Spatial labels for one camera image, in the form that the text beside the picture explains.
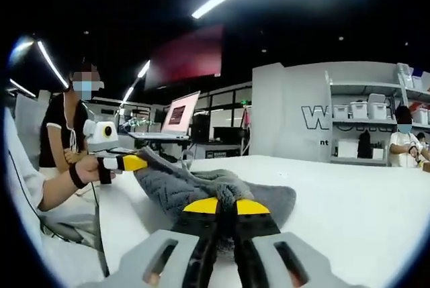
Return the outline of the person's left hand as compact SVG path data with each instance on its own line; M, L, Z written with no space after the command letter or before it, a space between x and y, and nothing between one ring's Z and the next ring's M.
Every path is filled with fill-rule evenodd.
M97 157L94 155L84 156L75 165L77 175L86 184L100 181L98 167Z

